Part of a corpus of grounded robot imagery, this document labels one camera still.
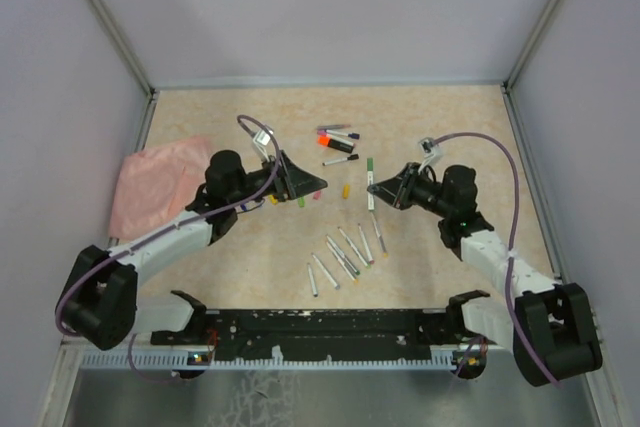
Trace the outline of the dark green capped marker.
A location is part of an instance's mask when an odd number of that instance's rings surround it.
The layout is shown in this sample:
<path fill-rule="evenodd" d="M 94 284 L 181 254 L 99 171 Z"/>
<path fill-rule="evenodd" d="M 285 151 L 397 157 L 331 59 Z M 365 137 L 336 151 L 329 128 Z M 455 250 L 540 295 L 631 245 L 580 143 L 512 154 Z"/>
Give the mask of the dark green capped marker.
<path fill-rule="evenodd" d="M 369 192 L 369 187 L 374 184 L 374 159 L 373 157 L 368 157 L 367 162 L 367 209 L 369 212 L 374 212 L 375 210 L 375 199 L 373 194 Z"/>

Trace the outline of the pink capped marker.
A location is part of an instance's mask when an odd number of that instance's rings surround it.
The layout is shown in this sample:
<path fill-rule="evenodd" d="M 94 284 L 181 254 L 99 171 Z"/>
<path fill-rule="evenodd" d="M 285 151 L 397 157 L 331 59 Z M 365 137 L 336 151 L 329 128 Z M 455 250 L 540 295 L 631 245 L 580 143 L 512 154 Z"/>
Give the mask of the pink capped marker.
<path fill-rule="evenodd" d="M 358 226 L 360 239 L 361 239 L 361 242 L 362 242 L 363 247 L 364 247 L 365 258 L 367 260 L 368 265 L 372 266 L 375 263 L 375 260 L 374 260 L 374 257 L 372 255 L 369 243 L 367 241 L 363 226 L 360 223 L 358 223 L 357 226 Z"/>

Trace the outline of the yellow capped white marker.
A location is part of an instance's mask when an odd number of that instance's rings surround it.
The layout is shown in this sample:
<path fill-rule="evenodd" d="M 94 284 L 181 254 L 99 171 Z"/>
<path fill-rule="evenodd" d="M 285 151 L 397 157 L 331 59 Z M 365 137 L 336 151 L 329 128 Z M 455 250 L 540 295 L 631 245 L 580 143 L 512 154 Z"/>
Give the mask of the yellow capped white marker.
<path fill-rule="evenodd" d="M 333 254 L 334 258 L 336 259 L 336 261 L 339 263 L 339 265 L 342 267 L 342 269 L 345 271 L 346 275 L 350 278 L 350 280 L 354 283 L 357 283 L 358 280 L 355 276 L 355 274 L 351 271 L 351 269 L 347 266 L 347 264 L 345 263 L 345 261 L 342 259 L 342 257 L 337 253 L 337 251 L 335 250 L 335 248 L 329 243 L 326 242 L 326 245 L 328 247 L 328 249 L 330 250 L 330 252 Z"/>

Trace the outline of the light green capped marker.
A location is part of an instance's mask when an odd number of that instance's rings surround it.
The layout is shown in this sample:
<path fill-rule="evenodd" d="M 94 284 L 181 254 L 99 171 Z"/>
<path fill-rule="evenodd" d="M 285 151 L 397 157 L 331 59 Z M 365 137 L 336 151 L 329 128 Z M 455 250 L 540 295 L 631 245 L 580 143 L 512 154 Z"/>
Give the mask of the light green capped marker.
<path fill-rule="evenodd" d="M 356 246 L 356 244 L 354 243 L 354 241 L 349 237 L 349 235 L 344 231 L 344 229 L 340 226 L 337 227 L 338 231 L 340 232 L 340 234 L 342 235 L 342 237 L 344 238 L 344 240 L 347 242 L 347 244 L 349 245 L 349 247 L 354 251 L 354 253 L 356 254 L 356 257 L 359 259 L 359 261 L 363 264 L 363 266 L 365 268 L 370 268 L 370 264 L 369 262 L 366 260 L 366 258 L 363 256 L 363 254 L 360 252 L 360 250 L 358 249 L 358 247 Z"/>

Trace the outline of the grey blue capped marker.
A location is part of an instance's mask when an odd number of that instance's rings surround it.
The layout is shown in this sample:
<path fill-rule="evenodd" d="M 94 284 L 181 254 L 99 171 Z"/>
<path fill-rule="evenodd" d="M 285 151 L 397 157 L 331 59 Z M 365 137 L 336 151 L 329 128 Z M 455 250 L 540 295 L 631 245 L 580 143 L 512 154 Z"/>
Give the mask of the grey blue capped marker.
<path fill-rule="evenodd" d="M 316 265 L 320 268 L 322 273 L 325 275 L 325 277 L 328 279 L 328 281 L 331 283 L 333 288 L 335 290 L 340 290 L 341 286 L 339 282 L 336 280 L 336 278 L 333 276 L 330 270 L 326 267 L 326 265 L 322 262 L 322 260 L 313 252 L 311 253 L 311 257 L 313 258 Z"/>

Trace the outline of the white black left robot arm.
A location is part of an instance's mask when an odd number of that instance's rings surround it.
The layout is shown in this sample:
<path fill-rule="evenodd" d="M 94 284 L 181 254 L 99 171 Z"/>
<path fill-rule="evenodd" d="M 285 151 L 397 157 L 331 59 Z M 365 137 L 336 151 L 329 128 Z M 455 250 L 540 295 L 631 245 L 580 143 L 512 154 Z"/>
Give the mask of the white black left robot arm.
<path fill-rule="evenodd" d="M 215 153 L 193 201 L 172 221 L 111 249 L 90 245 L 77 256 L 55 309 L 57 326 L 100 350 L 134 334 L 176 335 L 201 341 L 208 331 L 205 305 L 179 290 L 140 299 L 140 287 L 178 260 L 222 239 L 240 206 L 268 196 L 297 200 L 327 188 L 326 180 L 296 166 L 284 152 L 248 172 L 232 150 Z"/>

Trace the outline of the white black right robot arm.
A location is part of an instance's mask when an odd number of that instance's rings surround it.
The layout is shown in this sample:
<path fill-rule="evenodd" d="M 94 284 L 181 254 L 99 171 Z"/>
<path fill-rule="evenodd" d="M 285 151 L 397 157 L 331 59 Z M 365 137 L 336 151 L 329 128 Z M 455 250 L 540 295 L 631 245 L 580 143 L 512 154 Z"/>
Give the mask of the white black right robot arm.
<path fill-rule="evenodd" d="M 586 291 L 539 272 L 500 239 L 478 210 L 474 169 L 453 165 L 435 181 L 409 163 L 367 191 L 398 210 L 417 206 L 439 216 L 444 246 L 503 295 L 504 306 L 482 292 L 451 298 L 446 327 L 454 340 L 466 343 L 480 335 L 510 351 L 522 376 L 535 387 L 601 368 Z"/>

